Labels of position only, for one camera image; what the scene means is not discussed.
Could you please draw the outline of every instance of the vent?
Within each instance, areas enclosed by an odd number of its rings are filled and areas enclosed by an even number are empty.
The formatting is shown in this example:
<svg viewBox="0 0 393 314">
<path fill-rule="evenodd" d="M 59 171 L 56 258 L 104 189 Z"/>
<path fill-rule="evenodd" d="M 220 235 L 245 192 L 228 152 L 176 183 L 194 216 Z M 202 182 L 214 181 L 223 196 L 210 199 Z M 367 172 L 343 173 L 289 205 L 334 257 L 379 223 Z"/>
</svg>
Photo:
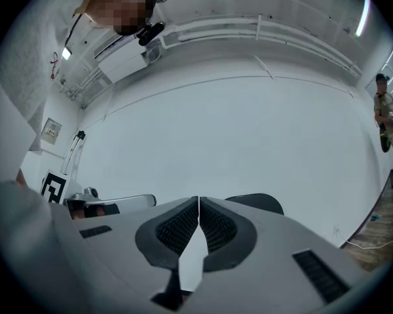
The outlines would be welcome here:
<svg viewBox="0 0 393 314">
<path fill-rule="evenodd" d="M 198 204 L 194 203 L 156 228 L 160 242 L 179 256 L 185 250 L 198 226 Z"/>
<path fill-rule="evenodd" d="M 237 234 L 236 223 L 206 203 L 201 203 L 200 225 L 207 240 L 209 253 L 229 244 Z"/>
<path fill-rule="evenodd" d="M 89 238 L 89 237 L 93 237 L 93 236 L 97 236 L 100 234 L 110 232 L 111 230 L 112 230 L 111 227 L 100 226 L 100 227 L 96 227 L 96 228 L 81 230 L 80 235 L 82 235 L 83 238 Z"/>
<path fill-rule="evenodd" d="M 294 254 L 293 257 L 327 303 L 348 292 L 349 288 L 311 250 Z"/>
</svg>

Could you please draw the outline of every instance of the white wall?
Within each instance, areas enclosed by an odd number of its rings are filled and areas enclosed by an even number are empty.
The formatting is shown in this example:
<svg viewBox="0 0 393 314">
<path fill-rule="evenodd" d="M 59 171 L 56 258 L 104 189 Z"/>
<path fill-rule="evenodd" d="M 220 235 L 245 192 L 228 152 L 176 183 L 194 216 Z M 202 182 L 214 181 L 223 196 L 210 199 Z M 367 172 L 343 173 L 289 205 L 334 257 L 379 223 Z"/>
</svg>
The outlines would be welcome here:
<svg viewBox="0 0 393 314">
<path fill-rule="evenodd" d="M 63 159 L 77 132 L 81 120 L 79 104 L 70 101 L 65 95 L 59 93 L 57 88 L 52 88 L 45 106 L 42 127 L 48 118 L 62 125 L 55 145 L 41 140 L 41 152 L 28 152 L 22 163 L 21 169 L 28 186 L 39 191 L 42 179 L 49 169 L 60 171 Z"/>
<path fill-rule="evenodd" d="M 227 54 L 212 45 L 163 58 L 86 110 L 78 181 L 102 198 L 150 193 L 158 203 L 264 192 L 341 245 L 334 227 L 345 237 L 357 229 L 392 167 L 370 96 L 331 63 L 300 52 L 286 61 L 294 54 L 287 48 L 279 58 L 257 51 L 273 80 L 249 49 Z M 200 278 L 200 230 L 193 243 L 179 262 L 185 290 Z"/>
</svg>

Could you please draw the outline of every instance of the black vent slot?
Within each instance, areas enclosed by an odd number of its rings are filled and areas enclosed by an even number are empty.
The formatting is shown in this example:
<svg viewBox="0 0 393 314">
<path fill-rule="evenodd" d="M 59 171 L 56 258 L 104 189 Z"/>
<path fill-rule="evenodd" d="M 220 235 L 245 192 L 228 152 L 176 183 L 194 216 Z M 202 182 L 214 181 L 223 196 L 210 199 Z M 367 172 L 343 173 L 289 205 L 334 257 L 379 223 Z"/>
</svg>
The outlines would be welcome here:
<svg viewBox="0 0 393 314">
<path fill-rule="evenodd" d="M 311 250 L 293 257 L 327 303 L 348 292 L 349 288 Z"/>
<path fill-rule="evenodd" d="M 200 214 L 200 224 L 207 240 L 209 253 L 224 247 L 234 239 L 237 225 L 231 218 L 206 204 L 201 208 Z"/>
<path fill-rule="evenodd" d="M 93 237 L 93 236 L 97 236 L 100 234 L 110 232 L 111 230 L 112 229 L 109 226 L 100 226 L 100 227 L 96 227 L 96 228 L 81 230 L 80 235 L 82 235 L 83 238 L 88 238 L 88 237 Z"/>
<path fill-rule="evenodd" d="M 209 198 L 200 198 L 199 219 L 209 252 L 204 259 L 204 272 L 233 269 L 255 248 L 255 226 Z"/>
<path fill-rule="evenodd" d="M 188 245 L 197 226 L 198 204 L 194 203 L 158 225 L 156 236 L 160 242 L 180 256 Z"/>
</svg>

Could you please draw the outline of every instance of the white cable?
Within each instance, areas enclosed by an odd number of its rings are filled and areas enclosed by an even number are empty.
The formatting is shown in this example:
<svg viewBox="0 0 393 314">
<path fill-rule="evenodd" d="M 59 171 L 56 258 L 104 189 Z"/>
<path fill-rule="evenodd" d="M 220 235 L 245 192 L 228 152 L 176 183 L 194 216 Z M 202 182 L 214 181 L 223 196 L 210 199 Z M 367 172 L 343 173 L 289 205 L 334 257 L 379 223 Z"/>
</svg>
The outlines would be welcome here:
<svg viewBox="0 0 393 314">
<path fill-rule="evenodd" d="M 381 248 L 385 247 L 386 245 L 389 245 L 389 244 L 393 243 L 393 241 L 390 241 L 390 242 L 388 242 L 388 243 L 386 243 L 386 244 L 384 244 L 384 245 L 381 245 L 380 247 L 368 247 L 368 248 L 364 248 L 364 247 L 361 247 L 361 246 L 358 245 L 358 244 L 352 243 L 352 242 L 348 241 L 347 239 L 345 239 L 345 238 L 342 236 L 341 231 L 340 231 L 339 229 L 338 229 L 337 231 L 339 232 L 339 235 L 342 237 L 342 239 L 345 240 L 345 242 L 347 242 L 347 243 L 349 243 L 349 244 L 351 244 L 351 245 L 355 245 L 356 247 L 358 247 L 358 248 L 360 248 L 360 249 L 381 249 Z"/>
<path fill-rule="evenodd" d="M 153 63 L 155 63 L 156 61 L 158 61 L 158 60 L 160 59 L 161 56 L 162 56 L 162 50 L 159 48 L 159 56 L 158 56 L 155 60 L 150 61 L 150 64 L 153 64 Z"/>
</svg>

